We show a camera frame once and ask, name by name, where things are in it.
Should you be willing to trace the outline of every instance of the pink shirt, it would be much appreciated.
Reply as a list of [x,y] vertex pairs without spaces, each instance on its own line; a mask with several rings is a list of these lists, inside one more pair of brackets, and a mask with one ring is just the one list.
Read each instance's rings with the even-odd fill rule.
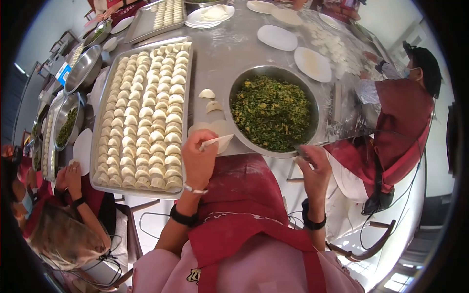
[[[334,252],[318,253],[328,292],[364,292],[358,282],[342,269]],[[190,242],[181,258],[156,249],[134,264],[133,287],[128,293],[196,293],[197,268]],[[217,291],[223,293],[307,292],[302,252],[265,235],[249,239],[219,266]]]

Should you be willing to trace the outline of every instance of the blue face mask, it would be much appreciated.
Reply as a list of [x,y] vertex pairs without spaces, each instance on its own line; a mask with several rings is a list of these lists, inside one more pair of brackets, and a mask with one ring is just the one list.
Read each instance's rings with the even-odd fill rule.
[[32,213],[32,199],[27,189],[25,189],[24,191],[24,198],[21,203],[23,204],[24,208],[28,211],[28,213],[24,215],[24,217],[27,219]]

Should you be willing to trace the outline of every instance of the white bowl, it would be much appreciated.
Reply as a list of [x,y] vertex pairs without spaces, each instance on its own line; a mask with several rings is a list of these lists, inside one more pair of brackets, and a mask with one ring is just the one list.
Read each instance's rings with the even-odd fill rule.
[[117,38],[113,37],[110,38],[104,45],[103,45],[103,50],[111,52],[117,47]]

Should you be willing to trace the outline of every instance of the red apron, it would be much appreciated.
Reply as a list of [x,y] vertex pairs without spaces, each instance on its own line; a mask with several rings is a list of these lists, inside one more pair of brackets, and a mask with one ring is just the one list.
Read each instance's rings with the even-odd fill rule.
[[217,158],[208,190],[199,222],[188,234],[201,269],[199,292],[217,292],[220,261],[258,233],[302,251],[308,291],[326,292],[318,251],[306,231],[288,227],[279,185],[261,155]]

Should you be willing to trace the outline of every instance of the cable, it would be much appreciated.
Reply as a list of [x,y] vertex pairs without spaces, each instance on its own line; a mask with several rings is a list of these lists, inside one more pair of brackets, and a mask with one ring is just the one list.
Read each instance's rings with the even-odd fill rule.
[[160,213],[152,213],[152,212],[146,211],[146,212],[144,212],[144,213],[142,214],[142,216],[140,217],[140,221],[139,221],[139,223],[138,223],[138,225],[140,226],[140,230],[142,230],[142,232],[145,233],[145,234],[147,234],[148,236],[151,236],[151,237],[156,238],[156,239],[159,240],[159,237],[153,236],[152,234],[146,232],[146,231],[142,228],[142,219],[143,219],[144,215],[146,215],[146,214],[157,215],[157,216],[167,216],[167,217],[169,217],[169,215],[167,215],[167,214],[160,214]]

